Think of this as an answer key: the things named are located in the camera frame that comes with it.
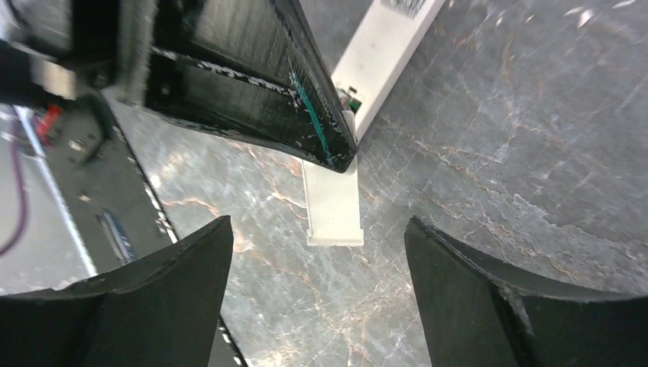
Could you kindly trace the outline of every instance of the green component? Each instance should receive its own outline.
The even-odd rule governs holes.
[[[358,110],[360,109],[360,106],[362,106],[362,102],[351,97],[351,100],[348,101],[348,106],[353,111],[353,113],[357,113]]]

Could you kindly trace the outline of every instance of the white block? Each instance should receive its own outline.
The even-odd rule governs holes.
[[[387,95],[403,72],[444,0],[425,0],[416,15],[396,12],[374,2],[364,15],[342,55],[332,79],[335,86],[357,90],[362,102],[355,115],[360,141]],[[303,162],[303,181],[309,217],[308,245],[362,246],[358,159],[344,174]]]

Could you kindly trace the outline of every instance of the marble floor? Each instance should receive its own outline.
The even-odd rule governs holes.
[[[333,68],[370,0],[302,0]],[[231,215],[251,365],[428,366],[407,220],[551,278],[648,291],[648,3],[447,0],[360,144],[363,248],[306,246],[300,164],[114,110],[181,235]]]

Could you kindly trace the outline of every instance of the teal marker line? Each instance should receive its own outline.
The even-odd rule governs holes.
[[[322,129],[322,125],[319,123],[319,119],[317,118],[317,114],[315,113],[315,108],[313,108],[313,104],[310,102],[310,99],[308,99],[308,96],[306,95],[306,90],[304,90],[300,81],[297,80],[294,72],[290,73],[290,82],[292,82],[295,89],[297,89],[297,94],[300,95],[302,102],[304,102],[304,105],[306,105],[306,109],[308,110],[308,114],[310,115],[310,121],[315,128],[315,133],[317,133],[319,141],[322,143],[322,149],[324,149],[324,153],[326,153],[326,160],[329,162],[329,164],[332,164],[331,152],[329,151],[329,144],[326,143],[324,129]]]

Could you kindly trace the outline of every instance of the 3d printed part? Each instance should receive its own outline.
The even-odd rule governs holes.
[[[0,297],[2,364],[207,365],[232,246],[229,217],[220,217],[158,252],[61,291]],[[212,358],[222,360],[215,365],[233,363],[231,351]]]
[[[405,251],[435,367],[648,365],[648,297],[544,278],[416,218]]]
[[[333,83],[361,103],[355,113],[360,141],[409,62],[444,0],[374,0],[333,72]],[[358,162],[344,174],[303,163],[308,245],[362,246]]]
[[[347,170],[355,140],[299,1],[129,4],[123,100],[184,128]]]

